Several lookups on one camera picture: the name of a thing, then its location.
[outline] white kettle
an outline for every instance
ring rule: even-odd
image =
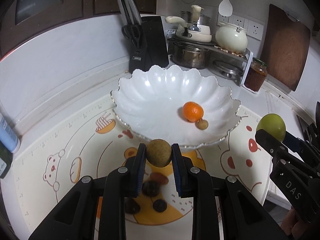
[[[217,44],[236,53],[243,53],[248,45],[246,30],[235,24],[220,22],[221,27],[216,32]]]

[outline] screw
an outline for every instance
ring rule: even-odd
[[[83,183],[88,183],[88,182],[90,182],[90,180],[91,180],[91,178],[90,178],[89,176],[84,176],[84,177],[81,179],[81,181],[82,181]]]
[[[235,183],[235,182],[237,181],[237,178],[234,177],[234,176],[229,176],[229,177],[227,178],[227,180],[228,180],[229,182],[231,182],[231,183]]]
[[[120,167],[120,168],[118,169],[118,172],[119,172],[119,173],[126,173],[127,171],[128,171],[127,167]]]
[[[192,168],[190,169],[190,171],[191,171],[192,173],[199,173],[199,172],[200,172],[200,169],[199,169],[198,167],[192,167]]]

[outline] scalloped bowl rim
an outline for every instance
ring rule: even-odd
[[[162,70],[168,70],[168,69],[169,69],[169,68],[161,68],[161,67],[158,66],[158,65],[153,65],[151,68],[153,68],[153,67],[158,67],[158,68],[160,68],[160,69],[162,69]],[[183,72],[188,72],[188,71],[190,71],[190,70],[192,70],[192,69],[189,69],[189,70],[185,71],[185,70],[182,70],[182,69],[180,68],[180,70],[183,71]],[[137,71],[142,71],[142,70],[140,70],[140,69],[135,69],[135,70],[132,72],[132,75],[131,75],[131,77],[130,77],[129,79],[132,79],[133,74],[134,74],[135,72],[137,72]],[[228,88],[230,88],[230,98],[231,98],[231,100],[233,100],[233,101],[239,101],[239,107],[238,107],[238,109],[237,109],[236,112],[235,112],[235,116],[238,116],[237,113],[238,113],[238,111],[239,111],[239,109],[240,109],[241,101],[240,101],[239,99],[232,99],[232,89],[231,89],[231,87],[229,87],[229,86],[220,86],[220,85],[218,84],[217,78],[216,78],[215,76],[212,76],[212,77],[214,77],[214,79],[215,79],[215,81],[217,82],[217,85],[218,85],[219,87],[221,87],[221,88],[223,88],[223,87],[228,87]],[[120,90],[120,79],[121,79],[121,78],[119,78],[119,80],[118,80],[118,90],[117,90],[117,91]],[[137,137],[139,137],[139,138],[141,138],[141,139],[143,139],[143,140],[145,140],[145,141],[150,142],[150,141],[152,140],[151,138],[149,138],[149,137],[147,137],[147,136],[145,136],[145,135],[143,135],[143,134],[141,134],[141,133],[139,133],[139,132],[134,131],[134,130],[131,128],[130,124],[126,123],[125,121],[123,121],[123,120],[119,117],[119,115],[116,113],[117,104],[116,104],[116,102],[115,102],[115,100],[114,100],[114,98],[113,98],[113,96],[112,96],[112,92],[113,92],[113,90],[110,92],[110,96],[111,96],[112,102],[115,104],[115,106],[113,107],[112,111],[113,111],[113,113],[115,114],[116,118],[117,118],[125,127],[129,128],[132,134],[134,134],[135,136],[137,136]],[[180,147],[181,150],[196,150],[196,149],[199,149],[199,148],[201,148],[201,147],[216,145],[216,144],[220,143],[221,141],[224,141],[224,140],[228,137],[229,133],[230,133],[232,130],[234,130],[234,129],[239,125],[240,122],[241,122],[241,117],[240,117],[240,119],[239,119],[239,122],[238,122],[234,127],[232,127],[231,129],[227,130],[226,135],[224,135],[223,137],[221,137],[221,138],[219,138],[219,139],[217,139],[217,140],[210,141],[210,142],[201,142],[201,143],[196,144],[196,145],[180,145],[180,144],[179,144],[179,147]]]

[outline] black utensil holder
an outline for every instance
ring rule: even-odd
[[[148,71],[153,65],[167,67],[169,65],[167,45],[160,16],[142,17],[141,49],[130,42],[129,72],[135,69]]]

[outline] wall socket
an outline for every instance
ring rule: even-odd
[[[237,16],[237,15],[234,15],[233,16],[233,24],[235,25],[238,25],[239,27],[242,27],[243,28],[243,25],[244,25],[244,18],[243,17],[240,17],[240,16]]]
[[[220,22],[227,23],[228,20],[229,20],[229,17],[222,16],[221,14],[218,13],[218,23],[217,23],[218,26],[221,26]]]
[[[263,25],[249,20],[247,34],[249,36],[261,41],[262,35],[263,35]]]

